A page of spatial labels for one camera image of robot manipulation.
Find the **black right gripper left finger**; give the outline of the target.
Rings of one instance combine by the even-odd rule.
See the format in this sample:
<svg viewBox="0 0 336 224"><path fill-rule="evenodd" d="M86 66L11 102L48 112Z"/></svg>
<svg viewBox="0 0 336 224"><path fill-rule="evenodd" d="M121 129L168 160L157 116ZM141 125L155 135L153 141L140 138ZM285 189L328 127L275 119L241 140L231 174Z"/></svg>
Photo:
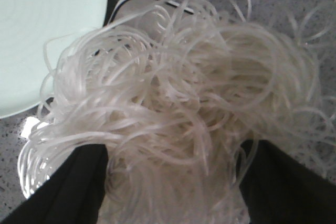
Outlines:
<svg viewBox="0 0 336 224"><path fill-rule="evenodd" d="M76 148L3 223L96 223L105 196L105 145Z"/></svg>

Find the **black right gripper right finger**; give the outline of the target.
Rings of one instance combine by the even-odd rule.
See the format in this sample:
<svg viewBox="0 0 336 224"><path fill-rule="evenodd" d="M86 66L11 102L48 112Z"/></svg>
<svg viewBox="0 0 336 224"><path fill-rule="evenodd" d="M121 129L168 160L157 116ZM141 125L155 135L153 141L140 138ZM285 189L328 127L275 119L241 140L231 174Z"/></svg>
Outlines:
<svg viewBox="0 0 336 224"><path fill-rule="evenodd" d="M335 223L335 185L267 140L239 189L250 223Z"/></svg>

